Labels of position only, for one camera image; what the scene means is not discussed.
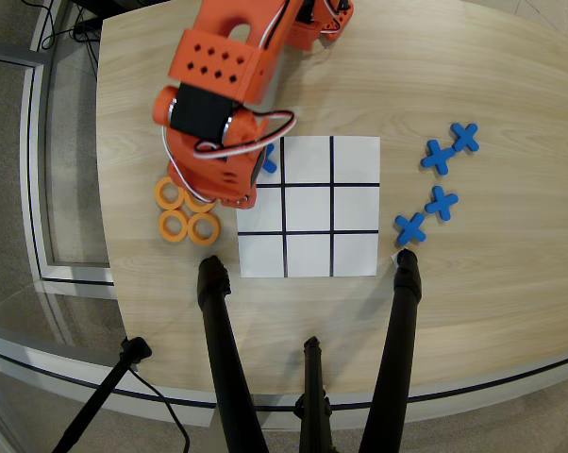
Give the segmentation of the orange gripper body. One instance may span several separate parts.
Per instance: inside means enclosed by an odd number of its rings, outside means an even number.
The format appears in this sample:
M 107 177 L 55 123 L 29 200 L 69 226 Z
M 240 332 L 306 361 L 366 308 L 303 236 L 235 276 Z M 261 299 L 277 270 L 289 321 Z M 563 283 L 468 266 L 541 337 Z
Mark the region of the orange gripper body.
M 175 130 L 163 131 L 170 152 L 167 175 L 175 185 L 200 200 L 220 200 L 226 207 L 252 209 L 257 201 L 256 182 L 262 166 L 262 152 L 199 159 L 193 154 L 195 137 Z

